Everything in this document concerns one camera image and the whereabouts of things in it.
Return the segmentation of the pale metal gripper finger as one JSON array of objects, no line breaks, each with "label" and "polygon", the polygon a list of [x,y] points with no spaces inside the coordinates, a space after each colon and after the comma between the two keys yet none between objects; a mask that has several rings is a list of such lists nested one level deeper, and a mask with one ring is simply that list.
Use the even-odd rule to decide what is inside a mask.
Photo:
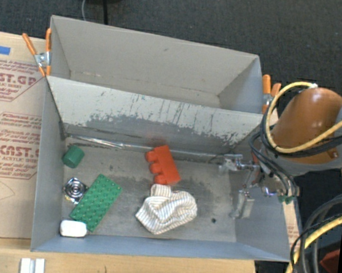
[{"label": "pale metal gripper finger", "polygon": [[248,190],[239,190],[232,200],[232,210],[229,217],[232,219],[244,219],[251,216],[255,200]]},{"label": "pale metal gripper finger", "polygon": [[255,164],[253,161],[248,163],[243,163],[243,156],[241,154],[224,154],[222,156],[222,164],[218,166],[218,172],[220,174],[226,174],[229,171],[257,171],[259,170],[259,165]]}]

